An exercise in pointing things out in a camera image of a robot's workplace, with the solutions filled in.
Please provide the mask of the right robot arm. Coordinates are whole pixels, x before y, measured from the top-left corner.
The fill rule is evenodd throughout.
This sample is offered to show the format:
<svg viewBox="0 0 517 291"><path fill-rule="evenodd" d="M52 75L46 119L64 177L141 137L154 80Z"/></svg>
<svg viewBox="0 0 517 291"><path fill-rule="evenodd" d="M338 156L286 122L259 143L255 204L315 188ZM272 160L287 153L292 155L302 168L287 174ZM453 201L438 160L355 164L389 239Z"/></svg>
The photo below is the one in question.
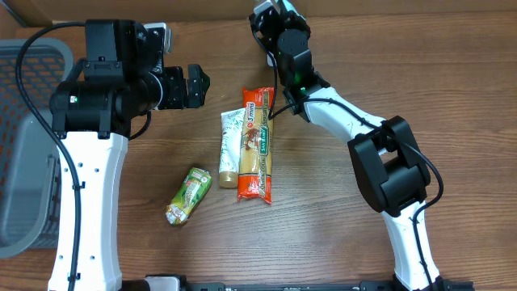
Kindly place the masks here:
<svg viewBox="0 0 517 291"><path fill-rule="evenodd" d="M249 17L254 38L267 54L287 109L347 144L359 191L380 213L403 290L437 290L441 277L429 246L425 211L434 204L427 186L443 180L421 153L405 119L384 119L347 102L314 68L311 30L289 1L257 1Z"/></svg>

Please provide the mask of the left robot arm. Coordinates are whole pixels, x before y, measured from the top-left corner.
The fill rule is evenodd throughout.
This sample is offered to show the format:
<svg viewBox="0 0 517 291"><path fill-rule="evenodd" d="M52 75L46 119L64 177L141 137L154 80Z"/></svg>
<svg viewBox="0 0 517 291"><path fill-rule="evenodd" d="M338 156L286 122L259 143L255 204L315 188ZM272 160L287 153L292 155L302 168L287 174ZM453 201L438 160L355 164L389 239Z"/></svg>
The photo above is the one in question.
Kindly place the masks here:
<svg viewBox="0 0 517 291"><path fill-rule="evenodd" d="M199 108L209 78L199 65L166 67L164 23L89 20L83 80L52 95L52 128L63 147L57 257L51 290L120 290L117 253L121 171L133 118L153 110Z"/></svg>

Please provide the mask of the white cream tube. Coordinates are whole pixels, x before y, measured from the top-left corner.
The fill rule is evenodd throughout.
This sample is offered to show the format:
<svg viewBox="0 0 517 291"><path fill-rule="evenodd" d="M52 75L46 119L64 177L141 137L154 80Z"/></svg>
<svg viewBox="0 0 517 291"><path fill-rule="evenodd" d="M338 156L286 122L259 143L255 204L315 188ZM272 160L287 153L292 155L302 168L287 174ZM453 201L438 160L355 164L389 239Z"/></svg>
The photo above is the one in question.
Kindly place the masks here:
<svg viewBox="0 0 517 291"><path fill-rule="evenodd" d="M236 188L240 165L240 146L245 108L221 113L221 158L219 184L222 188Z"/></svg>

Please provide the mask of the orange spaghetti packet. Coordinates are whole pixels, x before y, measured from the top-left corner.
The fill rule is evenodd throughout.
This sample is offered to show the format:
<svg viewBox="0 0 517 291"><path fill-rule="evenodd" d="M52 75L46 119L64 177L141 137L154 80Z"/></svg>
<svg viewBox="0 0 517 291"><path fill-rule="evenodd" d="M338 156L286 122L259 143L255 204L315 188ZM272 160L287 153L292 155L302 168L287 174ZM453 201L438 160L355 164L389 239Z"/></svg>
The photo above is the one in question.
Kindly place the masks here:
<svg viewBox="0 0 517 291"><path fill-rule="evenodd" d="M273 87L242 89L245 109L237 177L237 199L271 198L273 120L269 120Z"/></svg>

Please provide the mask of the green yellow snack packet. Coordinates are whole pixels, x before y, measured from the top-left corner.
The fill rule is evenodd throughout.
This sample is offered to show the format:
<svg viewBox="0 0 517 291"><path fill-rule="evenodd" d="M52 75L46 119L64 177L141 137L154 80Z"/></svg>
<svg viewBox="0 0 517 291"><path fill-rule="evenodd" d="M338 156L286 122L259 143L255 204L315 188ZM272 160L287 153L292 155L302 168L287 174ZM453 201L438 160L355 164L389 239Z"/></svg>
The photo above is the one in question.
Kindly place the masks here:
<svg viewBox="0 0 517 291"><path fill-rule="evenodd" d="M166 220L173 226L187 222L191 213L207 194L212 177L206 170L193 167L166 208Z"/></svg>

